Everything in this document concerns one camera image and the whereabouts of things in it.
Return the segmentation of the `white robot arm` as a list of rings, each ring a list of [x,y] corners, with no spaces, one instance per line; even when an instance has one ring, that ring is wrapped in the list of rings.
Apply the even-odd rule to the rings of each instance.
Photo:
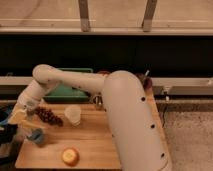
[[[40,64],[32,75],[33,80],[18,96],[10,124],[33,128],[26,120],[28,113],[62,83],[102,97],[123,171],[172,171],[145,90],[134,74],[124,70],[106,75],[72,72]]]

